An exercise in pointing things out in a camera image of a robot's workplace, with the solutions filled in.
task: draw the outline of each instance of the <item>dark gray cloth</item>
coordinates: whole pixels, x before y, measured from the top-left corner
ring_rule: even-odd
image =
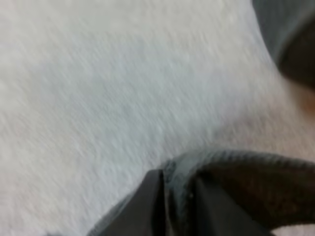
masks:
[[[266,47],[279,65],[290,43],[315,19],[314,0],[253,0]]]
[[[184,154],[163,165],[168,228],[191,235],[192,185],[199,174],[211,173],[253,220],[269,230],[315,222],[315,164],[279,155],[232,150]],[[121,212],[114,207],[89,236],[97,236]]]

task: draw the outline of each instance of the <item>black object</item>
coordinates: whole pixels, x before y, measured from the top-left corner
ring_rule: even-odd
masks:
[[[195,183],[197,236],[272,236],[253,221],[210,175]]]
[[[165,236],[162,171],[149,171],[132,199],[99,236]]]
[[[253,0],[266,47],[280,71],[315,86],[315,1]]]
[[[210,175],[196,178],[194,236],[272,236]],[[162,171],[150,171],[124,210],[98,236],[165,236]]]

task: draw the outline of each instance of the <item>gray fabric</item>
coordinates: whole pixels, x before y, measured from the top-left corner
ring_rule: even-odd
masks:
[[[314,163],[266,153],[203,150],[182,155],[164,166],[167,219],[174,235],[193,235],[193,183],[206,173],[269,230],[315,223]],[[121,206],[112,209],[89,236],[98,236]]]
[[[269,53],[280,64],[290,43],[315,20],[313,0],[253,0]]]
[[[0,0],[0,235],[85,235],[191,149],[314,161],[314,104],[251,0]]]

